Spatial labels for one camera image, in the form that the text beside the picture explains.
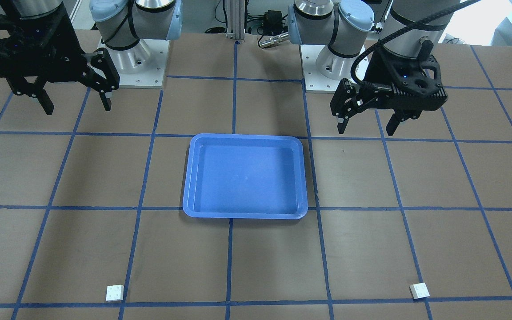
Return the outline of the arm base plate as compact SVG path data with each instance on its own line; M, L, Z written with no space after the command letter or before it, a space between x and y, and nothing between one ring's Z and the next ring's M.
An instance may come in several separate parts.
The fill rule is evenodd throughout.
M106 48L118 74L120 88L162 89L168 64L170 40L140 39L126 50L115 50L98 41L98 48Z
M307 93L333 93L343 78L356 85L350 76L355 57L337 56L327 45L301 45L300 55Z

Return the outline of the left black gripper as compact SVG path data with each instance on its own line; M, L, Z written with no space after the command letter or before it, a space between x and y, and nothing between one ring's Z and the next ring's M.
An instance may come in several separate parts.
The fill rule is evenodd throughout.
M330 102L339 134L344 133L350 118L378 108L394 109L388 122L388 136L393 136L402 122L418 119L421 111L436 111L448 100L440 65L431 54L421 61L377 48L363 80L362 86L354 86L349 79L339 81Z

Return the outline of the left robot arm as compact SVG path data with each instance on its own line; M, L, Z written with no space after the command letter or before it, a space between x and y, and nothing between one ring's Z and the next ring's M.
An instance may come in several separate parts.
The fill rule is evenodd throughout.
M457 0L394 0L375 45L363 49L375 24L363 0L296 0L288 9L290 42L322 45L318 67L339 81L330 102L337 129L368 109L394 113L388 135L400 123L437 111L448 96L432 54L451 20Z

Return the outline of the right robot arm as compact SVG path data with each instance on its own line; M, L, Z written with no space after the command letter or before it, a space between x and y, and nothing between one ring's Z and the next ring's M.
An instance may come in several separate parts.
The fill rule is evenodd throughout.
M150 60L146 39L181 35L179 0L92 0L91 15L102 46L85 52L61 0L0 0L0 78L14 95L39 101L47 115L54 105L47 83L78 82L96 91L105 111L120 75Z

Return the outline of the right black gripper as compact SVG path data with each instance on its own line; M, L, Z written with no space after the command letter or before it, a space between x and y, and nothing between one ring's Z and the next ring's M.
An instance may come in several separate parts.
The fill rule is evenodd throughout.
M26 77L36 77L34 83ZM47 82L79 82L96 91L105 111L120 75L107 48L85 53L63 4L0 4L0 78L14 95L36 99L47 115Z

